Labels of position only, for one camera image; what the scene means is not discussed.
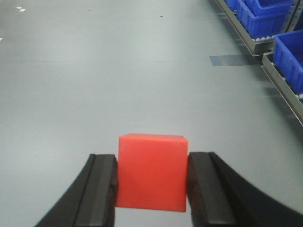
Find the gray floor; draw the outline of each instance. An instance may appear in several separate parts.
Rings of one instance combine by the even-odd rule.
[[[248,54],[213,0],[0,0],[0,37],[0,226],[32,227],[129,132],[184,135],[303,213],[303,129],[260,65],[212,65]],[[118,208],[116,226],[190,210]]]

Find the red block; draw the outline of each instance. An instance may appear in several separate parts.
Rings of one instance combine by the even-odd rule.
[[[187,148],[183,136],[121,136],[116,206],[185,212]]]

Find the blue bin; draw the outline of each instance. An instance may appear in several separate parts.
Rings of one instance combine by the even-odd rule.
[[[244,0],[255,16],[288,12],[293,0]]]
[[[254,39],[279,34],[288,13],[255,16],[243,0],[238,0],[237,10],[238,20]]]
[[[296,94],[303,93],[303,30],[275,36],[274,63]]]
[[[231,10],[237,9],[237,0],[225,0]]]

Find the metal rack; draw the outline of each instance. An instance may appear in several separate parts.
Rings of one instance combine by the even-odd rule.
[[[260,56],[264,53],[273,52],[275,46],[275,41],[273,39],[259,41],[259,42],[252,39],[251,36],[246,31],[246,29],[241,24],[241,22],[237,19],[235,13],[229,8],[225,0],[216,0],[216,1],[220,6],[220,8],[225,13],[225,15],[227,16],[231,25],[239,34],[240,38],[242,39],[242,41],[244,42],[244,44],[246,45],[252,56]],[[300,15],[302,14],[302,10],[303,10],[303,0],[293,0],[293,4],[287,14],[281,33],[284,33],[286,31],[291,31],[291,29],[294,30],[296,24],[298,23]]]
[[[248,48],[249,52],[252,56],[260,56],[266,52],[272,52],[274,48],[274,40],[267,40],[267,41],[254,41],[248,32],[245,30],[243,25],[235,16],[234,12],[229,8],[225,0],[217,0],[218,5],[221,7],[223,12],[226,14],[227,18],[229,19],[231,25],[234,27],[236,32],[239,34],[242,41],[245,43],[246,47]]]
[[[303,15],[303,0],[298,1],[297,7],[295,9],[294,15],[292,17],[292,20],[290,21],[289,27],[288,27],[288,32],[292,32],[296,30],[296,26],[299,22],[299,20],[302,20],[302,15]]]
[[[300,123],[303,125],[303,104],[289,85],[286,83],[285,79],[282,77],[280,72],[275,67],[273,60],[273,54],[264,54],[262,63],[263,70],[268,75],[270,80],[274,83],[279,93],[289,105],[295,116],[298,118]]]

